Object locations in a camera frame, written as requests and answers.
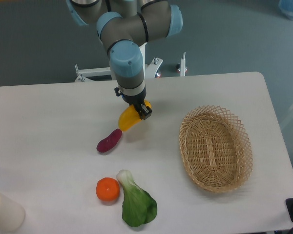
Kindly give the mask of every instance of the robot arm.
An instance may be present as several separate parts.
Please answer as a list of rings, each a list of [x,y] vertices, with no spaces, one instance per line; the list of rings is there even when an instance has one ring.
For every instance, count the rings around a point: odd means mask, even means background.
[[[143,57],[139,46],[145,42],[165,38],[182,29],[182,15],[176,5],[167,0],[70,0],[72,6],[87,23],[97,22],[98,36],[110,60],[118,87],[129,105],[134,105],[141,119],[152,110],[145,105]]]

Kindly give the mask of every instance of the green leafy vegetable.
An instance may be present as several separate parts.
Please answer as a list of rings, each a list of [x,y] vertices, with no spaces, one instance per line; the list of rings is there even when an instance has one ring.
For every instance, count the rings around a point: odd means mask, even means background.
[[[116,178],[124,189],[122,218],[131,227],[149,223],[157,215],[156,201],[133,180],[128,170],[118,172]]]

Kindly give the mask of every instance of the white bottle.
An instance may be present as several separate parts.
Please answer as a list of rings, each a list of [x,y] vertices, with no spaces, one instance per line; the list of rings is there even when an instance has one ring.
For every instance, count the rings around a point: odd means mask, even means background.
[[[0,230],[12,232],[19,228],[25,219],[24,208],[0,193]]]

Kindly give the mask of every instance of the tabletop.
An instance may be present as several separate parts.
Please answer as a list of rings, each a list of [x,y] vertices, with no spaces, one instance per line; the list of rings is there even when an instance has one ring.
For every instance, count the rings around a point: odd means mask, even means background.
[[[146,80],[152,116],[101,155],[97,143],[117,128],[127,107],[115,96],[116,86],[0,87],[0,192],[26,210],[17,234],[238,234],[293,226],[285,205],[293,197],[293,170],[260,73]],[[180,124],[203,105],[231,110],[249,134],[253,172],[234,192],[205,192],[183,167]],[[130,170],[158,204],[154,221],[137,229],[122,221],[123,195],[110,206],[95,195],[97,181],[121,169]]]

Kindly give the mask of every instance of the wicker basket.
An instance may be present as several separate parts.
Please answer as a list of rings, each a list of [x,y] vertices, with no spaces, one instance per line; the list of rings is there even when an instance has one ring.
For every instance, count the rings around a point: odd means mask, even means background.
[[[180,151],[188,175],[199,187],[214,193],[234,190],[252,172],[248,135],[237,116],[219,106],[203,106],[184,118]]]

